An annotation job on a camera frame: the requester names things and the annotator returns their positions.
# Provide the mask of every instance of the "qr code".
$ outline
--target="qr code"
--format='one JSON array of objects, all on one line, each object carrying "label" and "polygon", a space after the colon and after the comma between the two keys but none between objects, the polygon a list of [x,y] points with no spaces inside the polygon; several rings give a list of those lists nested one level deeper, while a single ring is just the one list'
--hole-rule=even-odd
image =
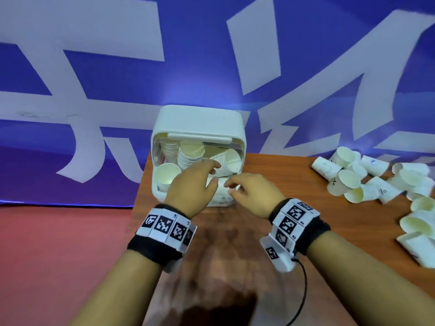
[{"label": "qr code", "polygon": [[156,230],[159,230],[160,232],[168,233],[173,222],[174,222],[173,219],[168,219],[167,217],[160,216],[154,228]]},{"label": "qr code", "polygon": [[279,258],[278,254],[275,252],[273,247],[265,248],[265,250],[271,259]]},{"label": "qr code", "polygon": [[172,230],[169,236],[171,236],[172,238],[178,241],[181,241],[186,230],[187,228],[184,225],[176,223],[174,229]]},{"label": "qr code", "polygon": [[296,223],[293,222],[290,217],[284,217],[284,219],[281,221],[280,225],[278,226],[278,228],[280,228],[281,230],[283,230],[286,234],[288,234],[289,236],[291,236],[291,232],[293,231],[293,229],[295,228]]},{"label": "qr code", "polygon": [[189,246],[192,236],[193,236],[193,232],[189,229],[188,232],[186,233],[186,236],[184,237],[183,245]]},{"label": "qr code", "polygon": [[302,208],[305,208],[306,210],[313,210],[313,208],[311,206],[308,206],[305,202],[301,201],[297,203],[299,206],[301,206]]},{"label": "qr code", "polygon": [[143,228],[152,227],[156,218],[158,218],[158,215],[151,215],[151,214],[148,215],[141,227]]},{"label": "qr code", "polygon": [[280,230],[276,230],[275,239],[280,243],[281,246],[285,248],[288,239],[288,237],[285,234],[283,234]]},{"label": "qr code", "polygon": [[293,205],[287,212],[287,214],[291,217],[293,217],[295,220],[299,220],[302,216],[304,216],[304,214],[306,213],[306,211],[302,210],[300,207]]}]

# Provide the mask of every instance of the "forearm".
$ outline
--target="forearm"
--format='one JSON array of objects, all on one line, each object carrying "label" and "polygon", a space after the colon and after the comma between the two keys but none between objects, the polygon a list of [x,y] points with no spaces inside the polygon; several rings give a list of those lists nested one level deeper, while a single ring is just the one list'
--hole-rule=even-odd
[{"label": "forearm", "polygon": [[329,231],[307,257],[359,325],[432,325],[435,300],[392,269]]},{"label": "forearm", "polygon": [[70,326],[142,325],[161,272],[160,265],[128,250]]}]

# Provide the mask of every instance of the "person's left hand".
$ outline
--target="person's left hand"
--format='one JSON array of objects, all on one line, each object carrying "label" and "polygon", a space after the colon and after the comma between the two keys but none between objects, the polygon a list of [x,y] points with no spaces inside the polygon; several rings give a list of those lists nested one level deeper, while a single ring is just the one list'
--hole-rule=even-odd
[{"label": "person's left hand", "polygon": [[217,177],[205,187],[208,174],[216,172],[214,168],[220,168],[220,163],[204,159],[184,170],[172,181],[164,203],[177,208],[192,219],[207,207],[216,193]]}]

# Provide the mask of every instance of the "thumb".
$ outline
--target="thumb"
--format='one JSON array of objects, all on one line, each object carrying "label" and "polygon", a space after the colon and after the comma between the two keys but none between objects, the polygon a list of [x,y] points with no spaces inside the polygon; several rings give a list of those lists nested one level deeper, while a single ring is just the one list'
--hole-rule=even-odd
[{"label": "thumb", "polygon": [[213,177],[210,181],[210,183],[205,188],[205,194],[208,197],[209,201],[213,199],[213,196],[215,195],[217,191],[219,179],[217,177]]},{"label": "thumb", "polygon": [[228,194],[242,207],[247,206],[247,195],[239,190],[229,189]]}]

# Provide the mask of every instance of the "cup dispenser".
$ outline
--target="cup dispenser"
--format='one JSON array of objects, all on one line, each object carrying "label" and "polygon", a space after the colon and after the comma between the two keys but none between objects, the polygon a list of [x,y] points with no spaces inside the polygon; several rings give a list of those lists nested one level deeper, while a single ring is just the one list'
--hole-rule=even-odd
[{"label": "cup dispenser", "polygon": [[[233,200],[223,184],[229,176],[242,172],[246,156],[242,116],[233,110],[187,105],[163,106],[151,135],[151,155],[152,192],[160,202],[166,197],[170,176],[174,176],[171,174],[177,173],[174,165],[183,171],[204,158],[214,158],[224,163],[225,167],[214,175],[219,177],[219,186],[208,206],[231,206]],[[165,163],[172,165],[157,169]],[[162,179],[162,174],[169,177]]]}]

